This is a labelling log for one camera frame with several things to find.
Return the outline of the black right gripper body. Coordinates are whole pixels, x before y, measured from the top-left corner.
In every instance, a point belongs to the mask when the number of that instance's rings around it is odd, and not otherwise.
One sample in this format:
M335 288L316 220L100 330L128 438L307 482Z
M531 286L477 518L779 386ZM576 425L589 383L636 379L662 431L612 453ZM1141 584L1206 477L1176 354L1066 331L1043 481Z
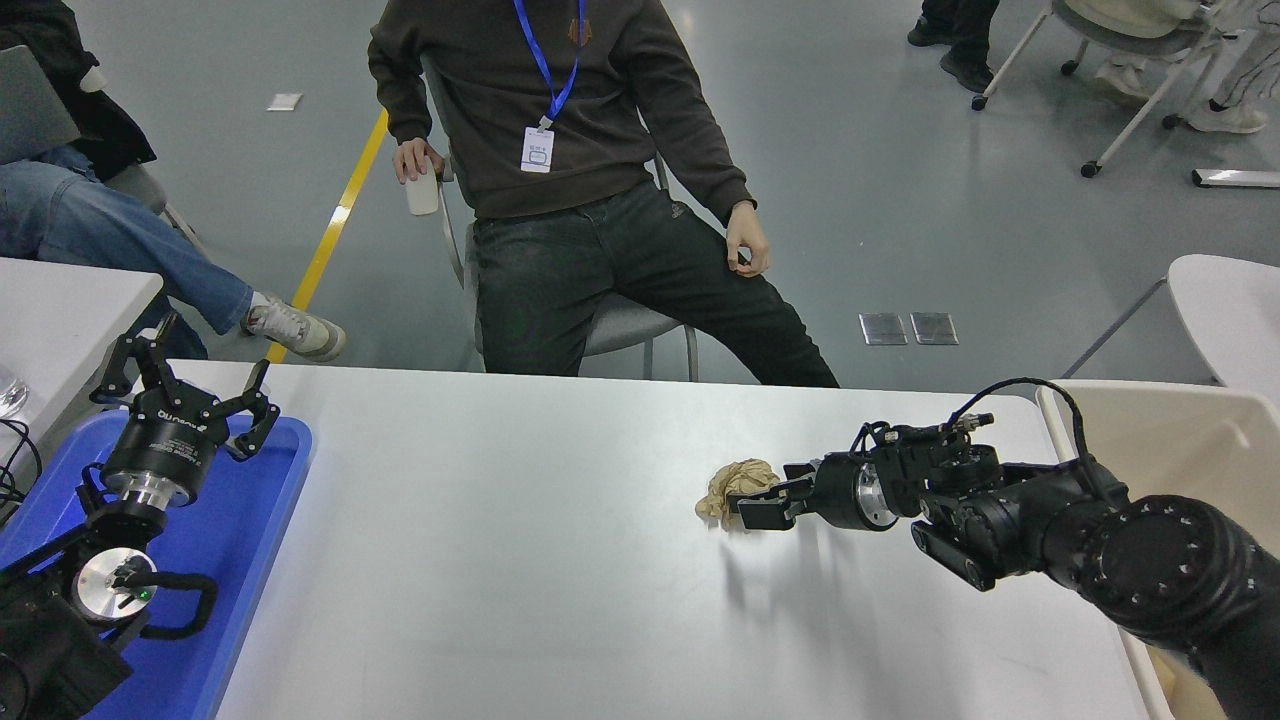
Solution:
M815 512L846 530L868 530L858 500L858 482L867 461L859 456L824 456L815 466Z

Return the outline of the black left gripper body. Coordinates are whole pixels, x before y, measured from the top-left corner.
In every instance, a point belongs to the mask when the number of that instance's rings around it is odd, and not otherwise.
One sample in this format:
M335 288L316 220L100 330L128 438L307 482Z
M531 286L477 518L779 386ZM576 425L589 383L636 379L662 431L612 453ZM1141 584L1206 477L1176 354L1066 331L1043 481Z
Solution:
M218 448L227 442L225 418L215 418L219 398L179 384L177 398L163 387L145 389L131 404L131 416L102 466L102 484L122 493L131 478L159 477L183 493L198 493L210 473Z

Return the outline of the lanyard person's left hand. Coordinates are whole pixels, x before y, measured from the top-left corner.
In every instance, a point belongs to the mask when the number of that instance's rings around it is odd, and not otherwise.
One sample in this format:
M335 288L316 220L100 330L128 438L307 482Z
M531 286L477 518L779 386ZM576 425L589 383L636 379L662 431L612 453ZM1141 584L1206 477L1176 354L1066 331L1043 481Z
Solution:
M726 227L726 259L732 273L753 278L771 266L771 242L751 200L736 202Z

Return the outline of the lanyard person's right hand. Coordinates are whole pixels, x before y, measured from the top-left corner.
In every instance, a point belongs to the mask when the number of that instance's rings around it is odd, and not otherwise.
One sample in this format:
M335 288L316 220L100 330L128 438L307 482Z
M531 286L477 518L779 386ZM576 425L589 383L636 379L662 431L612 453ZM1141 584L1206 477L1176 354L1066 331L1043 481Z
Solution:
M443 177L445 159L425 138L413 137L398 143L393 154L393 168L398 182L407 184L428 173Z

